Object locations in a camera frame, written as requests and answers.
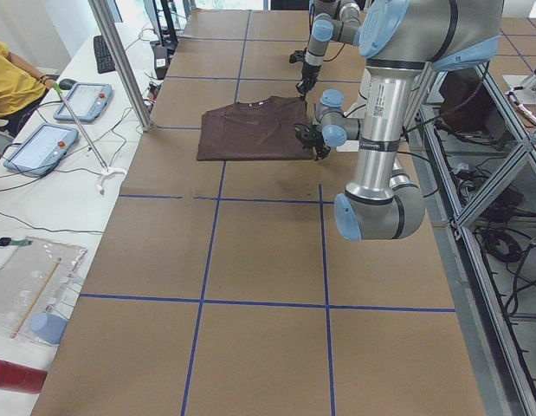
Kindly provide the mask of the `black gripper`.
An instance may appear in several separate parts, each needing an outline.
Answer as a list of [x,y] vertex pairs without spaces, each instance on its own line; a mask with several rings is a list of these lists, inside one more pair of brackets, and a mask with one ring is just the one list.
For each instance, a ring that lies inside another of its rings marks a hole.
[[300,94],[301,99],[304,101],[307,97],[307,94],[315,86],[323,62],[323,57],[319,55],[313,55],[307,49],[295,50],[289,56],[289,62],[302,63],[301,79],[295,87]]
[[331,148],[325,143],[321,132],[312,124],[294,123],[295,138],[302,144],[304,149],[315,151],[315,161],[327,157]]

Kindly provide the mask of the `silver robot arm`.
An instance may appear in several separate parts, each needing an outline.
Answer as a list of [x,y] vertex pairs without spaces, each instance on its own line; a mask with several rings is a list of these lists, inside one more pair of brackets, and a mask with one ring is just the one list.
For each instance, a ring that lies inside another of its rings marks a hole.
[[314,0],[308,3],[310,33],[307,46],[289,56],[290,63],[302,64],[301,78],[295,88],[303,101],[318,80],[329,43],[359,45],[360,13],[364,8],[365,1]]
[[315,82],[330,42],[351,44],[365,59],[369,89],[364,115],[346,117],[343,97],[326,91],[313,135],[305,145],[325,156],[348,140],[358,142],[352,180],[334,200],[340,235],[348,240],[408,237],[424,217],[423,195],[397,160],[415,78],[488,62],[499,45],[501,1],[376,1],[362,10],[353,1],[313,1],[302,62],[301,94]]

